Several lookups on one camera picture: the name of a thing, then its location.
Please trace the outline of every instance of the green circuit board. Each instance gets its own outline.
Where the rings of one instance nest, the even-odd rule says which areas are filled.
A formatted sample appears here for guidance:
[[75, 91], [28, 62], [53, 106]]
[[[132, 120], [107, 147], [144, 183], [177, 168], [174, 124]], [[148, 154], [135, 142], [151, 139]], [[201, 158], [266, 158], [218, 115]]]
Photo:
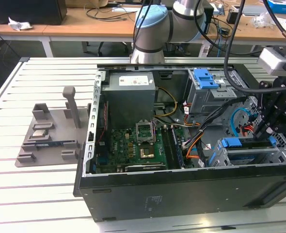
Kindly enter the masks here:
[[[99, 173], [114, 173], [117, 166], [129, 165], [148, 165], [148, 164], [163, 164], [167, 168], [167, 160], [164, 152], [163, 140], [160, 132], [160, 127], [156, 127], [156, 140], [150, 145], [137, 142], [136, 128], [130, 129], [112, 129], [110, 135], [110, 149], [107, 159], [101, 164], [97, 164]], [[184, 141], [183, 129], [176, 128], [178, 141]], [[149, 128], [140, 128], [140, 137], [149, 137], [151, 135]], [[153, 154], [151, 158], [142, 158], [142, 148], [150, 149]]]

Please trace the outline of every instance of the small chip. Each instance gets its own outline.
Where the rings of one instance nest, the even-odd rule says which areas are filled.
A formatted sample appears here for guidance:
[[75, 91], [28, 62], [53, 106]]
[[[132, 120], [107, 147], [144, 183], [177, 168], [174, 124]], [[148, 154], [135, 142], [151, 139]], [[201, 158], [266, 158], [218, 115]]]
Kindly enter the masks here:
[[149, 153], [149, 149], [140, 149], [140, 158], [147, 159], [147, 158], [154, 158], [154, 154]]
[[47, 134], [47, 130], [36, 130], [32, 134], [32, 137], [44, 137]]

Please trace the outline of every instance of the open computer tower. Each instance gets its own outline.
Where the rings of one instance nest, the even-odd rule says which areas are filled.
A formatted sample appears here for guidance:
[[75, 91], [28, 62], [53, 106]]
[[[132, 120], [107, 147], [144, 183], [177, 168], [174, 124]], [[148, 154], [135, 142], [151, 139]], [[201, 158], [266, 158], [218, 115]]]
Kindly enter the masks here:
[[[244, 65], [229, 73], [258, 88]], [[237, 98], [204, 129], [203, 155], [188, 154], [200, 123]], [[91, 104], [76, 187], [96, 222], [267, 208], [286, 196], [286, 129], [254, 142], [257, 99], [220, 65], [99, 65]]]

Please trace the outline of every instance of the motherboard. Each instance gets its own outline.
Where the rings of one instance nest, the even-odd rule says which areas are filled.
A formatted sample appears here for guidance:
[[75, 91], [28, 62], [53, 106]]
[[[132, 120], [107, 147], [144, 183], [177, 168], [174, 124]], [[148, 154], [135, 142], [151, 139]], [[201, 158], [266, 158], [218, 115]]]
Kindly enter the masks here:
[[128, 129], [111, 129], [108, 142], [99, 142], [97, 173], [119, 173], [181, 168], [180, 127], [152, 126], [149, 123]]

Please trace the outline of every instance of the aluminum extrusion table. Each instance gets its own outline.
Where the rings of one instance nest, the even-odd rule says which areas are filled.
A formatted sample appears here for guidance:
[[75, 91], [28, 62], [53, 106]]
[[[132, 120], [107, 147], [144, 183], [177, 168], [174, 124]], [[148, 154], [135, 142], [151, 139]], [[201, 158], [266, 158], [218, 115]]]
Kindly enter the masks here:
[[[169, 58], [171, 63], [223, 64], [223, 58]], [[255, 58], [232, 58], [260, 80], [273, 80]], [[286, 232], [286, 198], [269, 209], [95, 224], [82, 198], [72, 195], [76, 165], [15, 167], [35, 103], [64, 108], [63, 87], [76, 88], [78, 107], [91, 102], [97, 64], [128, 63], [125, 58], [31, 58], [19, 62], [0, 89], [0, 232]]]

